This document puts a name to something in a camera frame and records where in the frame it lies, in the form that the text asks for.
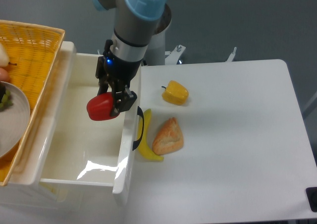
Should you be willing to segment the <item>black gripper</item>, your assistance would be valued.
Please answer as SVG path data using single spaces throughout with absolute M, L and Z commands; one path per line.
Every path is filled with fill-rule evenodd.
M 130 81 L 135 77 L 142 61 L 142 48 L 133 47 L 120 39 L 106 40 L 103 56 L 98 57 L 96 78 L 99 80 L 97 95 L 104 94 L 111 86 L 113 98 L 110 115 L 118 116 L 131 109 L 137 94 L 130 90 Z

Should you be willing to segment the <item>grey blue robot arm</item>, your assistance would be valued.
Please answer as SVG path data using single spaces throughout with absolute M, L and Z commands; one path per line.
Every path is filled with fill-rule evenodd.
M 98 10 L 114 8 L 111 39 L 98 57 L 97 96 L 87 103 L 91 120 L 109 120 L 131 109 L 137 94 L 130 82 L 137 74 L 167 0 L 92 0 Z

